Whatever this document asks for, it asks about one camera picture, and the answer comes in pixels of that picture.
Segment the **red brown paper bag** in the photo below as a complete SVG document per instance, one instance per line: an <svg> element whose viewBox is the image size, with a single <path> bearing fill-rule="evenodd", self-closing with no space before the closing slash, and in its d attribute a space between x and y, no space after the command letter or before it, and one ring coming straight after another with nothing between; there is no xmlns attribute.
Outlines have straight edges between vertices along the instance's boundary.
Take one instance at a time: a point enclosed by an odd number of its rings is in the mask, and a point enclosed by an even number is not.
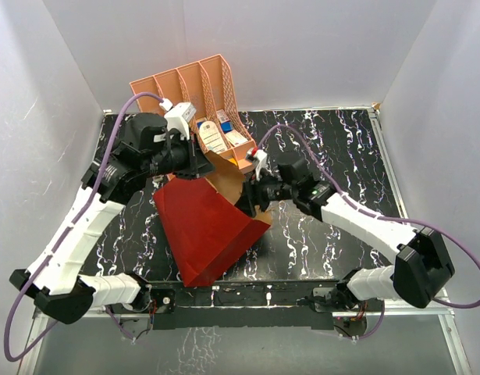
<svg viewBox="0 0 480 375"><path fill-rule="evenodd" d="M215 170L196 180L171 179L153 194L166 239L183 285L212 285L270 228L272 214L252 217L235 204L244 174L214 152Z"/></svg>

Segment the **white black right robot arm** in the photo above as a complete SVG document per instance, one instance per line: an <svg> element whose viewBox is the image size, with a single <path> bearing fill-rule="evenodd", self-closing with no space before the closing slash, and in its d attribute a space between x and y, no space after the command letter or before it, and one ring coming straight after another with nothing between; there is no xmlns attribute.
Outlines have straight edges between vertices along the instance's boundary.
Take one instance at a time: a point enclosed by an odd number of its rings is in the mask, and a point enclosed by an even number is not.
<svg viewBox="0 0 480 375"><path fill-rule="evenodd" d="M390 262L383 268L350 271L330 291L314 290L307 298L309 304L354 310L370 299L401 299L423 309L455 274L438 231L386 221L382 214L339 194L334 184L316 180L301 159L280 163L278 177L266 170L267 155L262 150L249 150L247 161L254 172L243 182L236 203L240 211L255 216L271 202L290 200L303 214L346 231Z"/></svg>

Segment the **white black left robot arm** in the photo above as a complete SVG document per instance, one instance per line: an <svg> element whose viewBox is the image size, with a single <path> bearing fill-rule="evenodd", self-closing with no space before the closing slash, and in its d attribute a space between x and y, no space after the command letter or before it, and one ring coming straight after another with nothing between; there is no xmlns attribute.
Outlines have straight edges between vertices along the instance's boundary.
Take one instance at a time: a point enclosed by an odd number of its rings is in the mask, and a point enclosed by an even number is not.
<svg viewBox="0 0 480 375"><path fill-rule="evenodd" d="M45 315L71 324L104 305L124 304L135 312L150 305L151 287L143 277L92 277L80 269L105 228L148 180L169 173L193 180L214 170L190 130L192 117L176 109L164 116L143 112L122 128L121 137L110 137L102 160L94 160L84 174L69 215L48 247L9 278Z"/></svg>

